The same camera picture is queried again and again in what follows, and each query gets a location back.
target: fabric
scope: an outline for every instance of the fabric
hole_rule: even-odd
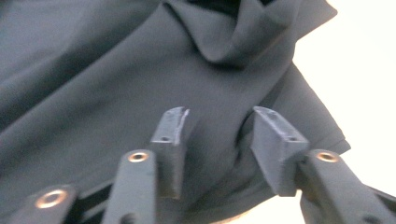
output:
[[[292,64],[335,15],[321,0],[30,0],[0,3],[0,222],[50,185],[112,179],[162,113],[191,110],[180,200],[163,223],[233,217],[273,196],[249,148],[270,107],[312,148],[349,149]]]

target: black cloth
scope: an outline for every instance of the black cloth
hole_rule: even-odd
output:
[[[252,107],[311,142],[349,149],[292,64],[298,38],[335,15],[321,0],[35,0],[0,3],[0,222],[50,185],[112,179],[185,106],[180,200],[163,223],[232,217],[273,196],[249,148]]]

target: dark gray fabric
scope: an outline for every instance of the dark gray fabric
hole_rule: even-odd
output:
[[[237,17],[176,0],[2,9],[3,220],[48,185],[88,190],[111,179],[176,106],[193,122],[183,194],[160,201],[163,223],[219,220],[272,196],[248,147],[254,105],[285,116],[312,147],[349,149],[291,62],[296,40],[334,15],[322,1],[242,0]],[[317,10],[324,17],[305,16]]]

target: white background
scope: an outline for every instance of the white background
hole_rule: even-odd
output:
[[[329,0],[338,15],[297,43],[294,62],[352,149],[366,185],[396,196],[396,1]],[[303,224],[300,196],[275,197],[230,223]]]

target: garment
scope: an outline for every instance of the garment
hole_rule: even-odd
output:
[[[46,186],[85,191],[113,178],[177,106],[191,111],[188,151],[181,199],[159,201],[163,223],[220,220],[273,196],[249,148],[255,105],[283,115],[312,148],[349,149],[291,61],[297,39],[334,15],[323,1],[0,8],[0,221]]]

